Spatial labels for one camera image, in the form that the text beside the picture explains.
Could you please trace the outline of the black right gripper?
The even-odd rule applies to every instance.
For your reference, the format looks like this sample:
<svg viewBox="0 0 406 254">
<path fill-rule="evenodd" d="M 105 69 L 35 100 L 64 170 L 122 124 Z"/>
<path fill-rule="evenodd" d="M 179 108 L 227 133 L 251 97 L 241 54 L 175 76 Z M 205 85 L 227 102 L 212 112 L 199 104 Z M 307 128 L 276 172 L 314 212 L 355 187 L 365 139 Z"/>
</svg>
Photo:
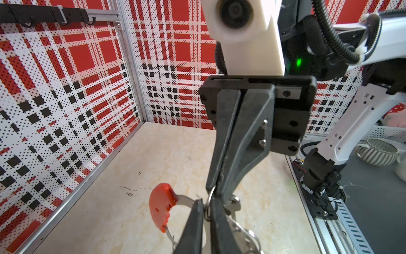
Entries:
<svg viewBox="0 0 406 254">
<path fill-rule="evenodd" d="M 228 203 L 271 151 L 293 156 L 317 92 L 314 76 L 210 76 L 199 89 L 216 128 L 206 191 Z"/>
</svg>

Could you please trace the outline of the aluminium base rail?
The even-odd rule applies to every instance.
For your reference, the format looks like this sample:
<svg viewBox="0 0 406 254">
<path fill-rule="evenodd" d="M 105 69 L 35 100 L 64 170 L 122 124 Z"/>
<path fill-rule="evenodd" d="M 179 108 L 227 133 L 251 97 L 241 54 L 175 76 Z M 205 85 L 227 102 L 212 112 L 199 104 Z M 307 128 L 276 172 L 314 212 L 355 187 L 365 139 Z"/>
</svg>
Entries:
<svg viewBox="0 0 406 254">
<path fill-rule="evenodd" d="M 308 216 L 310 226 L 322 254 L 372 254 L 374 251 L 355 222 L 345 201 L 343 186 L 337 179 L 327 183 L 320 192 L 309 193 L 304 187 L 305 176 L 309 176 L 310 167 L 306 164 L 307 149 L 313 149 L 312 142 L 320 142 L 323 135 L 307 134 L 304 136 L 300 150 L 295 156 L 287 157 L 292 176 L 299 191 L 301 201 Z"/>
</svg>

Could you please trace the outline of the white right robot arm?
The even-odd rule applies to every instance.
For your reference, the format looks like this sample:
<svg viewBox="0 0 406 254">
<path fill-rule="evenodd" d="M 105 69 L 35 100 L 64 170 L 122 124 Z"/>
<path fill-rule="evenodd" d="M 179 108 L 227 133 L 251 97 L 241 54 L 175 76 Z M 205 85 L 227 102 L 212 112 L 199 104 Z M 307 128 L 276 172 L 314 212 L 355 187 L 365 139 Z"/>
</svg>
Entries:
<svg viewBox="0 0 406 254">
<path fill-rule="evenodd" d="M 298 152 L 318 81 L 364 68 L 348 108 L 306 156 L 303 185 L 310 193 L 337 183 L 357 143 L 406 100 L 404 9 L 339 27 L 324 1 L 215 1 L 203 13 L 219 69 L 199 89 L 217 131 L 206 190 L 223 203 L 269 152 Z"/>
</svg>

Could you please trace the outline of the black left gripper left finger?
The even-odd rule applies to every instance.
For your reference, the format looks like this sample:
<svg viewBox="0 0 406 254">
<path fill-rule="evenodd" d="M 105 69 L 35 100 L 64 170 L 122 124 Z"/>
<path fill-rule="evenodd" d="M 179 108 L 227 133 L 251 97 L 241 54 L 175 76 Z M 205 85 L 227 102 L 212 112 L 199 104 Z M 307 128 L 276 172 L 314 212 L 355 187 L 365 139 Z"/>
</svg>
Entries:
<svg viewBox="0 0 406 254">
<path fill-rule="evenodd" d="M 201 254 L 203 242 L 203 200 L 195 200 L 173 254 Z"/>
</svg>

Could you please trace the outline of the black hook rail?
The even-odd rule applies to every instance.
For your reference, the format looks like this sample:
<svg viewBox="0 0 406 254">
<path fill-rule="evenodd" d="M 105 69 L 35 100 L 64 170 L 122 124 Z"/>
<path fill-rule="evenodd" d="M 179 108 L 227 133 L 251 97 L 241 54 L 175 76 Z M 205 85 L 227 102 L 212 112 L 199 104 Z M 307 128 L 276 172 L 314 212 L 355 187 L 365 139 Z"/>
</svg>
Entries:
<svg viewBox="0 0 406 254">
<path fill-rule="evenodd" d="M 1 23 L 19 24 L 33 28 L 38 23 L 58 23 L 70 26 L 75 22 L 94 25 L 97 19 L 90 18 L 83 8 L 64 8 L 56 6 L 36 6 L 19 4 L 1 4 Z"/>
</svg>

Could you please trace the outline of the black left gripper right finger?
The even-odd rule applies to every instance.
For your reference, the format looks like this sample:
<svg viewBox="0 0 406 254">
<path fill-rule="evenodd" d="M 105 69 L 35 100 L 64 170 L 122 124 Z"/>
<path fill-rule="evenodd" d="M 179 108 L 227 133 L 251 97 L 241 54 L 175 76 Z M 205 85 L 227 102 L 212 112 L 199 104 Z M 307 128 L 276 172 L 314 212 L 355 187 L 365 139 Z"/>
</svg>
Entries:
<svg viewBox="0 0 406 254">
<path fill-rule="evenodd" d="M 220 198 L 210 202 L 210 242 L 212 254 L 241 254 L 232 234 L 226 213 Z"/>
</svg>

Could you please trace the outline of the striped grey ceramic pot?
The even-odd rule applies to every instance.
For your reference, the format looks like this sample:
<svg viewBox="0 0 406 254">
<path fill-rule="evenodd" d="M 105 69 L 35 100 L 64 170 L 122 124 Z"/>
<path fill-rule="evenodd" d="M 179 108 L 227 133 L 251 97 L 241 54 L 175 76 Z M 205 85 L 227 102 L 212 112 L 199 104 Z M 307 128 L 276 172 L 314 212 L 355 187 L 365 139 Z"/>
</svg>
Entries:
<svg viewBox="0 0 406 254">
<path fill-rule="evenodd" d="M 400 151 L 387 141 L 369 138 L 355 147 L 355 154 L 369 165 L 386 167 L 395 162 Z"/>
</svg>

